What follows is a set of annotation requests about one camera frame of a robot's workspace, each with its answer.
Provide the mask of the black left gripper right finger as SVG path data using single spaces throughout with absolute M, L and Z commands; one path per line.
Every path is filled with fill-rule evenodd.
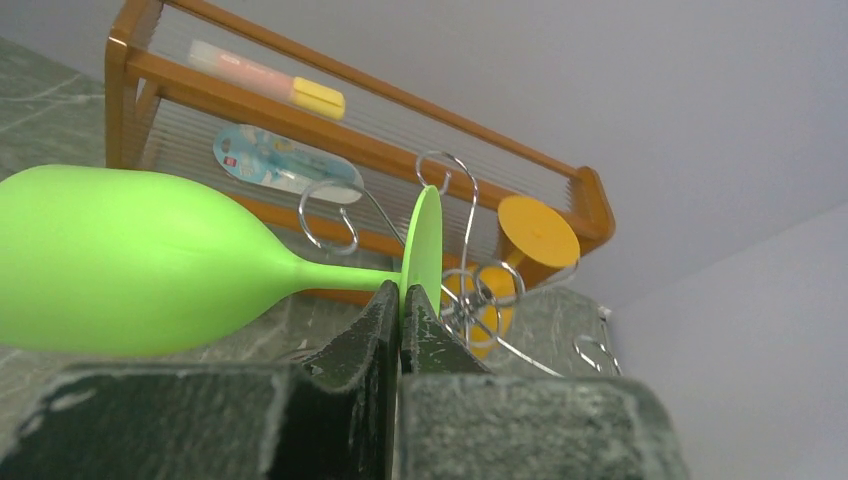
M 623 377 L 496 375 L 425 290 L 405 298 L 397 465 L 404 479 L 685 479 L 673 423 Z

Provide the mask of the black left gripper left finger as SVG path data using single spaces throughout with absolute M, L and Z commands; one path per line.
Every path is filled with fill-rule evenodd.
M 399 291 L 301 363 L 89 363 L 59 372 L 5 479 L 386 479 Z

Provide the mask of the yellow plastic wine glass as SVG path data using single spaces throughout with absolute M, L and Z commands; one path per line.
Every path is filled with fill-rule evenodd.
M 528 290 L 562 270 L 572 270 L 581 258 L 576 233 L 552 207 L 513 195 L 497 208 L 499 253 L 488 265 L 469 264 L 443 274 L 447 291 L 465 305 L 456 321 L 460 337 L 478 359 L 503 346 L 518 303 Z

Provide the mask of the green plastic wine glass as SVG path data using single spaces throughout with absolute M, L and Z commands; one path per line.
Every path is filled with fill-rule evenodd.
M 429 186 L 397 272 L 313 263 L 225 194 L 169 174 L 42 165 L 1 183 L 1 341 L 145 356 L 241 329 L 304 290 L 441 295 L 442 206 Z

